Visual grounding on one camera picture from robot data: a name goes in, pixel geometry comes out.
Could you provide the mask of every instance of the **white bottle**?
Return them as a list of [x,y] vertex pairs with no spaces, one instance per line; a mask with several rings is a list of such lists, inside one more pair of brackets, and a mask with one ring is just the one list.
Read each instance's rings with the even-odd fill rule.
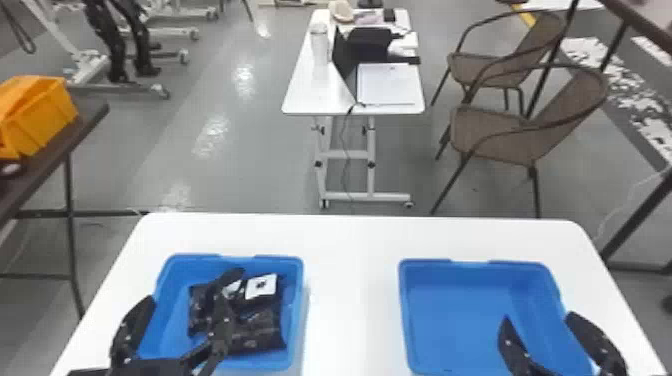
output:
[[329,63],[329,37],[327,25],[316,22],[310,25],[310,45],[313,49],[315,65],[327,65]]

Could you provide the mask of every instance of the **yellow bin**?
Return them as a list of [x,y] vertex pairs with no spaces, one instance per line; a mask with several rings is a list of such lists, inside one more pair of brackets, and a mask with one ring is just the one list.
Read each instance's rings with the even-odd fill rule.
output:
[[64,78],[12,77],[0,85],[0,156],[8,147],[35,154],[77,115]]

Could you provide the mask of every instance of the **white folding table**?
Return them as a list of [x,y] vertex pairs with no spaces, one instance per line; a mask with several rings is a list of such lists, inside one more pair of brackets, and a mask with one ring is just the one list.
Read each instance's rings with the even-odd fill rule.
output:
[[[328,241],[325,229],[334,234]],[[609,335],[631,376],[665,374],[590,239],[571,222],[162,213],[138,223],[51,376],[109,365],[122,317],[154,291],[163,263],[174,253],[303,260],[303,335],[292,368],[274,375],[410,376],[397,275],[405,258],[541,262],[551,270],[565,307]]]
[[[402,39],[392,42],[391,48],[402,49],[408,54],[414,54],[418,47],[417,33],[411,29],[408,11],[395,9],[396,22],[394,24],[371,25],[390,27],[394,33],[403,33]],[[309,25],[314,22],[323,22],[329,26],[329,40],[334,39],[336,21],[327,9],[318,9],[313,12]],[[412,205],[411,195],[408,193],[381,193],[375,191],[376,170],[376,115],[410,115],[420,114],[425,110],[425,100],[420,82],[420,70],[417,65],[411,66],[413,73],[409,75],[409,82],[403,85],[411,88],[412,104],[366,106],[355,105],[355,99],[348,91],[348,87],[339,75],[332,62],[327,66],[316,66],[313,60],[313,51],[310,43],[310,31],[306,30],[303,46],[296,61],[294,74],[289,82],[282,112],[286,115],[310,116],[313,118],[311,130],[315,132],[315,173],[320,196],[320,206],[328,207],[329,200],[402,202]],[[365,136],[366,150],[335,150],[331,149],[331,133],[334,125],[334,116],[346,115],[354,105],[351,116],[366,118]],[[360,159],[367,162],[366,192],[335,192],[326,187],[327,164],[330,159]]]

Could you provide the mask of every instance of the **white label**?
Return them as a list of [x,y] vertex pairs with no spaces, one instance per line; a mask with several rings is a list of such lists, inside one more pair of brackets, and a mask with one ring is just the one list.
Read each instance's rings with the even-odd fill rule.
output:
[[224,296],[226,296],[227,298],[229,298],[232,294],[235,294],[236,291],[238,291],[238,289],[240,288],[240,284],[241,284],[241,283],[243,283],[243,281],[241,281],[241,280],[239,279],[239,280],[237,280],[236,282],[233,282],[232,284],[230,284],[230,285],[224,287],[224,288],[222,289],[222,295],[224,295]]
[[278,280],[277,274],[266,274],[261,277],[247,280],[245,300],[251,300],[261,295],[275,295],[275,285]]

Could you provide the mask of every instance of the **blue tray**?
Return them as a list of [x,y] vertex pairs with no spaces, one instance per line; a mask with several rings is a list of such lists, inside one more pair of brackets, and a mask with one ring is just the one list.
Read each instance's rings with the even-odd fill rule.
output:
[[592,374],[542,264],[404,260],[399,286],[406,356],[415,373],[510,376],[497,348],[508,315],[535,361],[565,376]]
[[174,255],[163,266],[154,291],[156,310],[138,348],[144,359],[179,357],[205,339],[187,336],[189,286],[206,283],[233,267],[245,268],[245,277],[278,273],[282,289],[282,337],[287,344],[283,350],[259,354],[231,356],[217,369],[250,369],[281,371],[289,368],[300,327],[303,298],[303,262],[295,257],[224,257],[220,255]]

